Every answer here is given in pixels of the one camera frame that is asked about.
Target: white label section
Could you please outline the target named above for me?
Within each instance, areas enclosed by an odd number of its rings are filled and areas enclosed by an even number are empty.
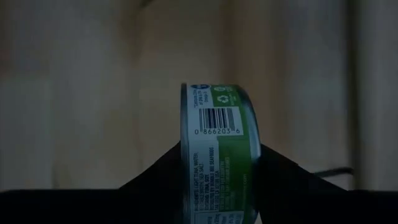
[[[218,141],[189,144],[191,221],[201,212],[220,210],[220,159]]]
[[[198,108],[188,114],[188,136],[194,140],[217,140],[217,136],[243,135],[238,106]]]
[[[192,85],[187,88],[187,109],[213,107],[210,85]]]
[[[196,214],[196,224],[242,224],[243,211]]]

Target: recycling symbol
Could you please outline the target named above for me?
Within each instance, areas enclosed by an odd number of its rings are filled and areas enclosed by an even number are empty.
[[[226,96],[226,95],[221,95],[221,96],[217,97],[217,100],[222,103],[227,103],[229,101],[228,96]]]

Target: blurred background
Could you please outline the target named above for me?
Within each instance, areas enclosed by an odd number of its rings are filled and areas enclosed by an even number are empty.
[[[180,139],[180,84],[236,83],[261,141],[398,190],[394,0],[0,0],[0,190],[114,188]]]

